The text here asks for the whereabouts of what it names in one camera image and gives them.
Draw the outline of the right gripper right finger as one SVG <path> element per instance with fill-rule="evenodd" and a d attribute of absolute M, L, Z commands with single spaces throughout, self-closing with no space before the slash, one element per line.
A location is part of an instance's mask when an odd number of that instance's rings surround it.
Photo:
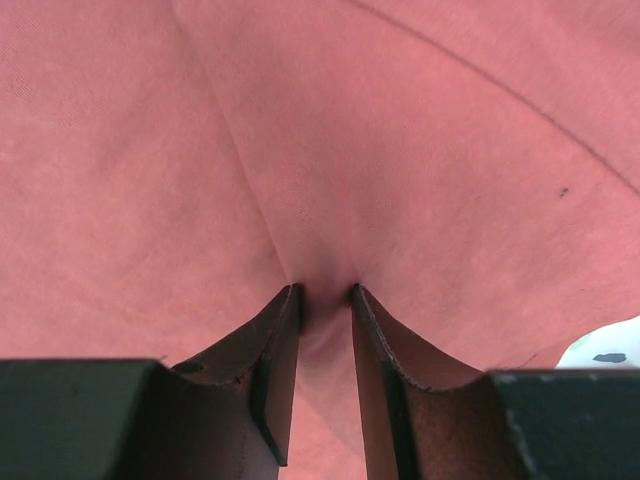
<path fill-rule="evenodd" d="M 371 479 L 635 479 L 637 370 L 480 371 L 351 292 Z"/>

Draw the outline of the red pink t shirt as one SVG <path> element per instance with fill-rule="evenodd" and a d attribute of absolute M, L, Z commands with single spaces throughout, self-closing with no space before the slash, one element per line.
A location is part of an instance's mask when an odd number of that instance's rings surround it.
<path fill-rule="evenodd" d="M 639 313 L 635 1 L 5 1 L 1 354 L 178 362 L 305 287 L 288 479 L 361 479 L 360 283 L 478 369 Z"/>

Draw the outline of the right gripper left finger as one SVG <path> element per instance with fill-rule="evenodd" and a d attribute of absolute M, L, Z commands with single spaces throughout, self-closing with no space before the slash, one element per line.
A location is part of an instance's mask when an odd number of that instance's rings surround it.
<path fill-rule="evenodd" d="M 287 463 L 303 289 L 173 366 L 6 359 L 5 479 L 274 479 Z"/>

